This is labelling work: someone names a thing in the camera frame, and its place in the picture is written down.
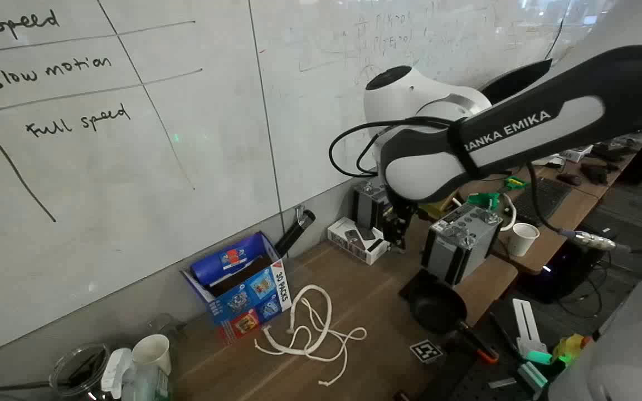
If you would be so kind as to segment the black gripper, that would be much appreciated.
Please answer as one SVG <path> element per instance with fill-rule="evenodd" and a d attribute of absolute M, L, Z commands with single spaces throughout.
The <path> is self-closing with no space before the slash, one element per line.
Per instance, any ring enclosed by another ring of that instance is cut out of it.
<path fill-rule="evenodd" d="M 385 191 L 385 198 L 387 202 L 384 206 L 384 236 L 390 244 L 404 250 L 415 205 L 396 196 L 393 189 Z"/>

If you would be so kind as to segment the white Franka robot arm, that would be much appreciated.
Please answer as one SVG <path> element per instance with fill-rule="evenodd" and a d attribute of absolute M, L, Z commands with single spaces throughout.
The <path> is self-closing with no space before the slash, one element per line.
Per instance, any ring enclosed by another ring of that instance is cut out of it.
<path fill-rule="evenodd" d="M 372 173 L 385 182 L 395 212 L 385 236 L 404 244 L 423 202 L 642 126 L 642 45 L 598 54 L 500 101 L 398 65 L 363 87 L 363 106 L 377 147 Z"/>

